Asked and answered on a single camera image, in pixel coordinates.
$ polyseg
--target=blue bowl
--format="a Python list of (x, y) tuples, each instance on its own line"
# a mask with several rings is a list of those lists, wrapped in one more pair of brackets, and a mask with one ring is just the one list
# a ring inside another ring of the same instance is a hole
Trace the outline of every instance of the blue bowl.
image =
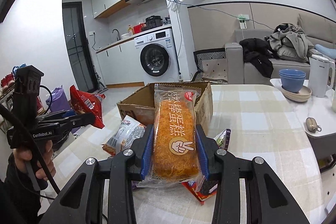
[(283, 89), (296, 93), (299, 90), (301, 90), (303, 86), (303, 82), (305, 81), (305, 78), (303, 79), (293, 79), (293, 78), (288, 78), (286, 76), (280, 75), (281, 79), (281, 84)]
[(293, 76), (293, 75), (284, 75), (284, 74), (281, 74), (279, 73), (280, 76), (284, 76), (284, 77), (287, 77), (287, 78), (292, 78), (292, 79), (305, 79), (306, 76)]
[(297, 69), (281, 69), (279, 70), (279, 74), (287, 76), (306, 76), (304, 71)]

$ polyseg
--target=faucet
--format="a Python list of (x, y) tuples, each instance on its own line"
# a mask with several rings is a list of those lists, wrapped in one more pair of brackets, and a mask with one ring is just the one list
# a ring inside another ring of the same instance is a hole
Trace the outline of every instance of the faucet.
[(118, 32), (117, 41), (121, 40), (119, 31), (118, 31), (117, 29), (113, 29), (112, 33), (113, 33), (114, 31), (117, 31), (117, 32)]

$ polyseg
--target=electric kettle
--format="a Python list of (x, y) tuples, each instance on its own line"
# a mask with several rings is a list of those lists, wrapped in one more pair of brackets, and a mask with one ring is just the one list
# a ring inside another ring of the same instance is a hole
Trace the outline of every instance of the electric kettle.
[[(313, 96), (322, 98), (326, 91), (334, 86), (335, 79), (335, 62), (329, 61), (320, 55), (313, 54), (310, 58), (310, 73), (308, 87), (311, 89)], [(329, 78), (329, 71), (332, 69), (331, 78)]]

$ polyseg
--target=washing machine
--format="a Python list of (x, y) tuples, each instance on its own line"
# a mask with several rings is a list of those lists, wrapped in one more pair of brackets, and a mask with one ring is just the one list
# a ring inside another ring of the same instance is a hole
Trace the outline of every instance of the washing machine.
[(147, 33), (134, 39), (143, 68), (145, 85), (152, 82), (178, 82), (179, 65), (172, 29)]

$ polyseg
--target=wooden floor trim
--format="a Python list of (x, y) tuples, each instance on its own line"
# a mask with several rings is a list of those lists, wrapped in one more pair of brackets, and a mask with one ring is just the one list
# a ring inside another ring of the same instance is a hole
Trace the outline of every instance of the wooden floor trim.
[(112, 85), (106, 85), (109, 89), (115, 89), (115, 88), (131, 88), (134, 86), (145, 86), (144, 82), (133, 82), (133, 83), (123, 83), (123, 84), (112, 84)]

